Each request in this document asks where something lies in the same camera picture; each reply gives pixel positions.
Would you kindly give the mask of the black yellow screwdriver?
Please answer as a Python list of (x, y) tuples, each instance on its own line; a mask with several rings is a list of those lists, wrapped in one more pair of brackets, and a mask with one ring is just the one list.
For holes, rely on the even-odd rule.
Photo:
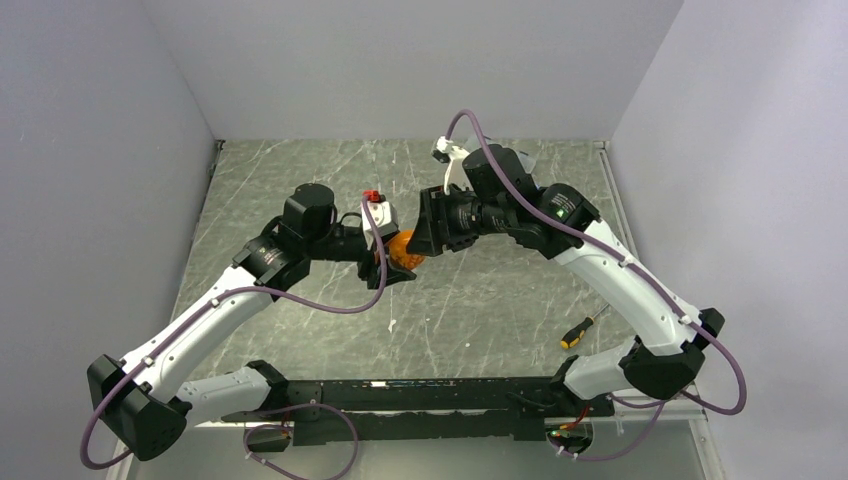
[(593, 315), (586, 316), (580, 323), (568, 330), (560, 339), (560, 346), (569, 350), (578, 345), (586, 332), (596, 323), (597, 319), (609, 309), (610, 305), (604, 305)]

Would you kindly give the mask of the clear plastic organizer box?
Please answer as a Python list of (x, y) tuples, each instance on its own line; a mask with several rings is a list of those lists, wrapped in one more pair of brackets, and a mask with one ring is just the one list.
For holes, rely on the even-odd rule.
[[(532, 155), (530, 155), (529, 153), (527, 153), (525, 151), (520, 150), (518, 147), (507, 145), (507, 144), (503, 143), (502, 141), (493, 139), (489, 136), (485, 136), (484, 139), (486, 140), (486, 143), (489, 146), (500, 146), (504, 149), (513, 150), (516, 153), (516, 155), (519, 159), (519, 162), (520, 162), (522, 168), (524, 169), (524, 171), (528, 174), (533, 173), (535, 166), (537, 164), (537, 160), (536, 160), (535, 157), (533, 157)], [(468, 151), (469, 153), (471, 153), (475, 150), (480, 149), (481, 143), (475, 135), (471, 135), (462, 144), (462, 148), (464, 150)]]

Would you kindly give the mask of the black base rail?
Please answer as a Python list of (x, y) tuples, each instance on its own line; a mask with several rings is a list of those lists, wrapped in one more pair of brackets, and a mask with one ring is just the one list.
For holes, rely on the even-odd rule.
[(609, 418), (612, 402), (565, 400), (546, 377), (293, 380), (288, 393), (236, 422), (283, 420), (296, 446), (362, 441), (507, 437), (542, 441), (559, 421)]

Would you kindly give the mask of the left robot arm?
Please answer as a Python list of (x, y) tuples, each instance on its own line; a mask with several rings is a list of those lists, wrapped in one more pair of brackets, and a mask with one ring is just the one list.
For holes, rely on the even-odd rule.
[(82, 464), (104, 468), (89, 452), (98, 425), (123, 444), (125, 455), (150, 460), (198, 424), (237, 412), (254, 412), (264, 420), (279, 417), (289, 400), (289, 383), (265, 361), (200, 381), (191, 381), (190, 375), (239, 327), (278, 300), (321, 310), (321, 303), (292, 291), (315, 261), (358, 268), (372, 296), (349, 307), (349, 314), (371, 309), (387, 286), (410, 278), (411, 271), (391, 250), (400, 235), (394, 205), (381, 192), (368, 190), (356, 217), (358, 226), (347, 224), (329, 187), (299, 186), (283, 213), (249, 240), (177, 319), (123, 356), (93, 361), (86, 372), (93, 411), (78, 447)]

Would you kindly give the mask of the small clear orange bottle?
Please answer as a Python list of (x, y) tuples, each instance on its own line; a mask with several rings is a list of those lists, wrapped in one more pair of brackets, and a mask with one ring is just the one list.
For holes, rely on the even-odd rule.
[(426, 257), (423, 255), (409, 253), (407, 251), (407, 246), (412, 236), (412, 230), (403, 230), (388, 242), (390, 259), (399, 267), (410, 271), (416, 269), (426, 260)]

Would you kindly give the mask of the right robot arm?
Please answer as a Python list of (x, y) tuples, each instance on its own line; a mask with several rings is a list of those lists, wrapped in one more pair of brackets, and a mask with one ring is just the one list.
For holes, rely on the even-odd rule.
[(551, 401), (564, 415), (621, 389), (633, 388), (656, 400), (669, 400), (684, 390), (702, 367), (709, 343), (681, 320), (688, 318), (717, 335), (724, 324), (721, 314), (676, 300), (666, 288), (655, 290), (656, 279), (575, 188), (539, 186), (517, 152), (498, 144), (489, 150), (522, 197), (516, 199), (501, 182), (483, 149), (467, 151), (440, 139), (433, 155), (448, 166), (445, 181), (421, 191), (407, 252), (434, 257), (469, 248), (484, 235), (506, 234), (579, 276), (630, 324), (634, 339), (570, 358), (558, 370)]

